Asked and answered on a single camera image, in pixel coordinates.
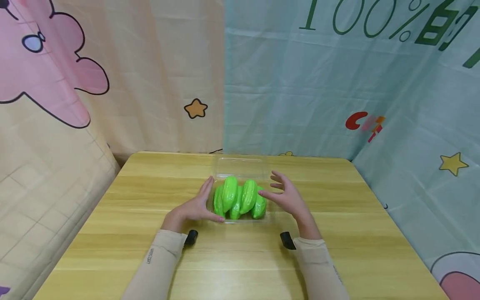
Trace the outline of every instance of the arm sleeve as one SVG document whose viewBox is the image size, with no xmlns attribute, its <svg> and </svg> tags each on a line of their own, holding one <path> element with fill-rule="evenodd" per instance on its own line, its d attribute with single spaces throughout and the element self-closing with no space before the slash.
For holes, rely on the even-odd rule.
<svg viewBox="0 0 480 300">
<path fill-rule="evenodd" d="M 324 240 L 293 239 L 310 300 L 348 300 Z"/>
<path fill-rule="evenodd" d="M 187 235 L 159 230 L 121 300 L 166 300 Z"/>
</svg>

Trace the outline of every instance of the wooden table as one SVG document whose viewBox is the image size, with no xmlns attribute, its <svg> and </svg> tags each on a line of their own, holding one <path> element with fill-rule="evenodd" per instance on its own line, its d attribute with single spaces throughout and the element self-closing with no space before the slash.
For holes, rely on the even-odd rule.
<svg viewBox="0 0 480 300">
<path fill-rule="evenodd" d="M 118 300 L 165 214 L 194 196 L 214 155 L 134 154 L 103 196 L 35 300 Z M 340 158 L 268 156 L 308 203 L 351 299 L 447 296 L 353 164 Z M 272 224 L 189 224 L 171 300 L 306 299 L 301 273 L 279 234 L 298 236 L 285 213 Z"/>
</svg>

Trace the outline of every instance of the curtain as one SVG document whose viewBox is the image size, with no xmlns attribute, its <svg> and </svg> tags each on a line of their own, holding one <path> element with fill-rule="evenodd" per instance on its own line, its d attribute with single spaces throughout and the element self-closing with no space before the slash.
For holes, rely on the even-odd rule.
<svg viewBox="0 0 480 300">
<path fill-rule="evenodd" d="M 0 1 L 0 27 L 0 298 L 31 299 L 119 166 L 79 98 L 101 100 L 108 76 L 77 21 Z"/>
<path fill-rule="evenodd" d="M 353 161 L 451 299 L 480 289 L 479 5 L 225 1 L 224 151 Z"/>
<path fill-rule="evenodd" d="M 57 6 L 82 25 L 82 53 L 108 70 L 109 91 L 101 99 L 83 96 L 121 161 L 137 151 L 222 148 L 222 2 L 59 0 Z"/>
</svg>

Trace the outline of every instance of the plastic container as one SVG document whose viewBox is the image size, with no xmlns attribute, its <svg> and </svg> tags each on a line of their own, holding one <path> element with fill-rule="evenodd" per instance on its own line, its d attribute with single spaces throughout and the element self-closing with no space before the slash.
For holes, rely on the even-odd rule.
<svg viewBox="0 0 480 300">
<path fill-rule="evenodd" d="M 207 208 L 211 212 L 213 208 L 213 196 L 215 190 L 224 184 L 229 176 L 235 176 L 239 185 L 245 183 L 247 179 L 255 180 L 257 185 L 267 191 L 270 188 L 270 171 L 267 163 L 261 158 L 250 158 L 248 156 L 228 156 L 217 155 L 213 165 L 213 175 L 215 179 L 212 191 L 208 198 Z M 266 201 L 265 215 L 260 219 L 253 219 L 251 212 L 243 214 L 238 220 L 230 219 L 229 212 L 226 214 L 225 223 L 271 223 L 275 219 L 276 206 L 271 201 Z"/>
</svg>

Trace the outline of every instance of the left hand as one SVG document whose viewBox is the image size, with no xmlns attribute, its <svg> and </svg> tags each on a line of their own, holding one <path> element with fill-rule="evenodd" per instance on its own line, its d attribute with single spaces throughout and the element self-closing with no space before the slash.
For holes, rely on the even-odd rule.
<svg viewBox="0 0 480 300">
<path fill-rule="evenodd" d="M 184 204 L 174 208 L 174 210 L 178 210 L 179 213 L 183 215 L 187 220 L 210 220 L 214 222 L 225 221 L 223 217 L 208 211 L 206 207 L 208 195 L 212 190 L 213 181 L 213 177 L 210 176 L 203 183 L 200 191 L 195 197 L 185 202 Z"/>
<path fill-rule="evenodd" d="M 219 223 L 225 221 L 222 216 L 208 211 L 206 207 L 213 181 L 213 177 L 210 176 L 195 197 L 170 211 L 165 216 L 161 229 L 180 232 L 185 220 L 210 220 Z"/>
</svg>

